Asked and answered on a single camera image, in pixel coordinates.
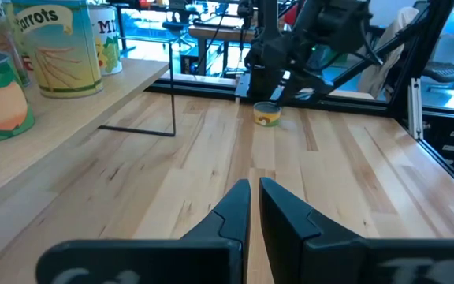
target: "cable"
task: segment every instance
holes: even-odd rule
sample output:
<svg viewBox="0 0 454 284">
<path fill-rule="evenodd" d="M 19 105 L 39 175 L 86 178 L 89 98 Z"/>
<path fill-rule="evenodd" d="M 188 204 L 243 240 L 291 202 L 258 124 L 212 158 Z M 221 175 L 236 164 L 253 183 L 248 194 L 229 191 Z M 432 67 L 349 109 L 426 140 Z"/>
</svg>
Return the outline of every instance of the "cable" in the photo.
<svg viewBox="0 0 454 284">
<path fill-rule="evenodd" d="M 360 54 L 358 52 L 353 52 L 352 54 L 355 55 L 356 57 L 358 57 L 358 58 L 360 58 L 362 60 L 368 61 L 368 62 L 370 62 L 370 63 L 372 63 L 374 65 L 378 65 L 379 64 L 379 62 L 376 62 L 375 60 L 373 60 L 371 58 L 368 58 L 367 56 L 365 56 L 363 54 Z"/>
<path fill-rule="evenodd" d="M 375 65 L 383 65 L 385 64 L 381 58 L 378 57 L 378 55 L 374 52 L 374 50 L 372 50 L 372 47 L 370 46 L 370 44 L 367 42 L 367 37 L 366 37 L 366 28 L 364 26 L 364 23 L 363 22 L 360 22 L 360 32 L 362 33 L 362 41 L 363 41 L 363 44 L 365 45 L 366 49 L 367 49 L 367 52 L 374 58 L 373 59 L 370 59 L 370 58 L 365 58 L 367 59 L 368 61 L 370 62 L 373 62 Z"/>
<path fill-rule="evenodd" d="M 217 38 L 218 31 L 220 31 L 220 27 L 221 27 L 221 22 L 224 19 L 224 16 L 226 14 L 227 14 L 227 9 L 225 8 L 224 13 L 221 15 L 220 22 L 218 22 L 217 30 L 214 31 L 213 38 L 211 39 L 210 44 L 206 47 L 206 52 L 204 52 L 203 56 L 201 56 L 201 58 L 199 60 L 199 64 L 197 65 L 197 70 L 195 71 L 196 75 L 199 70 L 199 67 L 201 66 L 201 63 L 203 63 L 204 58 L 208 54 L 208 50 L 210 49 L 211 45 L 213 44 L 213 41 Z"/>
<path fill-rule="evenodd" d="M 240 68 L 240 62 L 243 60 L 243 50 L 244 50 L 244 41 L 246 40 L 246 35 L 248 34 L 248 29 L 244 29 L 243 27 L 241 27 L 241 35 L 240 35 L 240 58 L 239 60 L 237 61 L 237 65 L 236 65 L 236 72 L 237 70 Z"/>
</svg>

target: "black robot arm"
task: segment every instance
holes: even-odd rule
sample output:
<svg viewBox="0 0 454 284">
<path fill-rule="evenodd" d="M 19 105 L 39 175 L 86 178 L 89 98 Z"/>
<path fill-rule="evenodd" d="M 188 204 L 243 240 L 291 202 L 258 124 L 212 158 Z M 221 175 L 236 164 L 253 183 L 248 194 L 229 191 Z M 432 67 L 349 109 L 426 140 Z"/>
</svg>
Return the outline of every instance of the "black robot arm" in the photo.
<svg viewBox="0 0 454 284">
<path fill-rule="evenodd" d="M 268 98 L 280 84 L 285 70 L 290 72 L 279 101 L 291 98 L 302 88 L 330 90 L 332 83 L 319 76 L 329 64 L 317 69 L 308 64 L 313 48 L 321 44 L 338 54 L 356 52 L 366 42 L 364 30 L 372 18 L 369 1 L 307 0 L 292 32 L 281 34 L 277 26 L 277 0 L 266 0 L 264 4 L 263 30 L 254 39 L 244 62 L 251 70 L 263 69 L 265 90 L 262 92 Z M 373 52 L 370 56 L 379 62 Z"/>
</svg>

